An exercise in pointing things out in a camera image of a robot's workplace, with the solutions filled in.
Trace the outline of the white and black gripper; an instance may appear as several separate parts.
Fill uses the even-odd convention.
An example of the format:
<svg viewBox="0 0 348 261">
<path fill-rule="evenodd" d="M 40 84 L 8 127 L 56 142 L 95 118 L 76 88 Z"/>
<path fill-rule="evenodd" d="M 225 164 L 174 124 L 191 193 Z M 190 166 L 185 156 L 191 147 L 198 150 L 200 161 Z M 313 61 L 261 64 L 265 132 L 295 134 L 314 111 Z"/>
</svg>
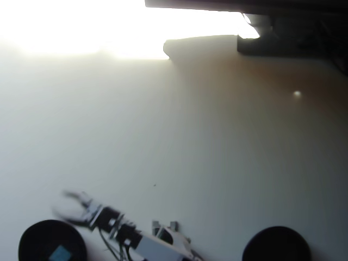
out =
<svg viewBox="0 0 348 261">
<path fill-rule="evenodd" d="M 92 198 L 85 192 L 64 191 L 63 195 L 78 201 L 82 207 L 86 208 L 84 211 L 66 212 L 53 208 L 53 214 L 68 223 L 73 225 L 87 225 L 87 228 L 94 230 L 100 228 L 107 233 L 114 232 L 123 214 L 111 207 L 106 207 L 102 204 L 91 202 Z"/>
</svg>

